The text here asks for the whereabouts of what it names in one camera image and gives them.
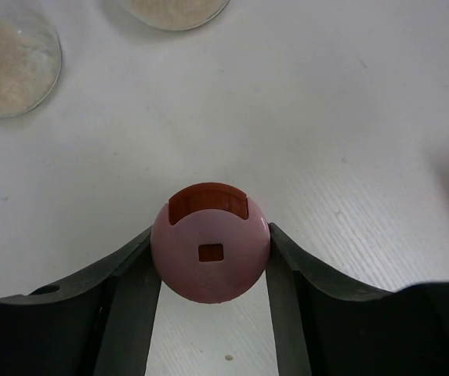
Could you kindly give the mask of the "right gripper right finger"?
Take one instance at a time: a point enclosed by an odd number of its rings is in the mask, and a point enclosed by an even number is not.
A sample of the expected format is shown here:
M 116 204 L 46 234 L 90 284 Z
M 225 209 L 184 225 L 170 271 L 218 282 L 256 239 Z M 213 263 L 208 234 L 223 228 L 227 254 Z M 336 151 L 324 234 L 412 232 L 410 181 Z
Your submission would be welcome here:
M 449 375 L 449 282 L 391 292 L 270 225 L 266 282 L 281 375 Z

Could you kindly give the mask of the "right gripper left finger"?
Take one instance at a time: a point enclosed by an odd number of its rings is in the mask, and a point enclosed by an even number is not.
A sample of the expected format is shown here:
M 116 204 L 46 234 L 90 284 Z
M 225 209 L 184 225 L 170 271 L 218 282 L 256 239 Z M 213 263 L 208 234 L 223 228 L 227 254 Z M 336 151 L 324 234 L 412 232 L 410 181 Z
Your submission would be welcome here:
M 0 375 L 144 375 L 160 289 L 145 230 L 76 273 L 0 298 Z

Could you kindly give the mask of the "pink cap spice bottle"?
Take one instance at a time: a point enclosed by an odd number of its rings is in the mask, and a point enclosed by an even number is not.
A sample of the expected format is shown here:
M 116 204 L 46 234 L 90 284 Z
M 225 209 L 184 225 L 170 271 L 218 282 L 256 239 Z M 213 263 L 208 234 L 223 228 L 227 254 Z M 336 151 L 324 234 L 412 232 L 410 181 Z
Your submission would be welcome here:
M 228 302 L 249 290 L 270 257 L 270 229 L 259 206 L 224 183 L 180 190 L 159 211 L 150 235 L 165 284 L 193 302 Z

